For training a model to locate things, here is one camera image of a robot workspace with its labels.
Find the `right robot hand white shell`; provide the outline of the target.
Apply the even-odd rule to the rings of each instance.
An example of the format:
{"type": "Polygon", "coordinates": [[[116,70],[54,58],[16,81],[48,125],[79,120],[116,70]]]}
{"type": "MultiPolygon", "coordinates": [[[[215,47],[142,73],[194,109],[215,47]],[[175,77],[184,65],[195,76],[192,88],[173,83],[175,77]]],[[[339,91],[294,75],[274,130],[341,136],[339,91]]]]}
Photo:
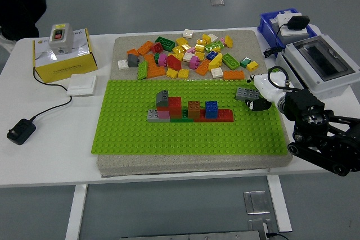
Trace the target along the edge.
{"type": "Polygon", "coordinates": [[[246,99],[245,103],[250,110],[264,111],[269,109],[274,103],[281,113],[284,112],[286,92],[278,87],[285,86],[286,75],[278,71],[270,73],[270,79],[274,85],[268,80],[268,74],[255,75],[253,77],[254,86],[262,98],[253,101],[246,99]]]}

